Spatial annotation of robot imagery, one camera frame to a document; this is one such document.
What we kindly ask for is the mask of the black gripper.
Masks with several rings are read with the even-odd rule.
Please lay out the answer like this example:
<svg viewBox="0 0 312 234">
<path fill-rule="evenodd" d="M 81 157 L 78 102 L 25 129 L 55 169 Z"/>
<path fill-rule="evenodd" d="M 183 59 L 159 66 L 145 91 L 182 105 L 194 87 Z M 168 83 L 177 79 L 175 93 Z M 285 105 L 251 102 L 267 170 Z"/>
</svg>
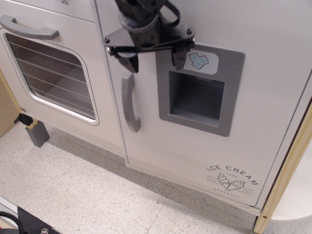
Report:
<svg viewBox="0 0 312 234">
<path fill-rule="evenodd" d="M 140 52 L 172 49 L 177 70 L 183 68 L 187 51 L 195 44 L 195 31 L 180 24 L 180 12 L 168 0 L 117 0 L 122 28 L 103 37 L 119 63 L 138 73 Z"/>
</svg>

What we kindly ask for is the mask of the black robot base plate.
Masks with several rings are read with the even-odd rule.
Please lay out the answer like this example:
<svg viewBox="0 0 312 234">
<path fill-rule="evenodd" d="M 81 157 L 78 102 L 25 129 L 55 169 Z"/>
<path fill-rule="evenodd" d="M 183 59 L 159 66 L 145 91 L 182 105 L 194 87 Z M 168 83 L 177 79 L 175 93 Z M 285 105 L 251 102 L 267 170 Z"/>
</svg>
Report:
<svg viewBox="0 0 312 234">
<path fill-rule="evenodd" d="M 18 219 L 22 223 L 25 234 L 59 234 L 59 231 L 43 222 L 21 207 L 18 207 Z"/>
</svg>

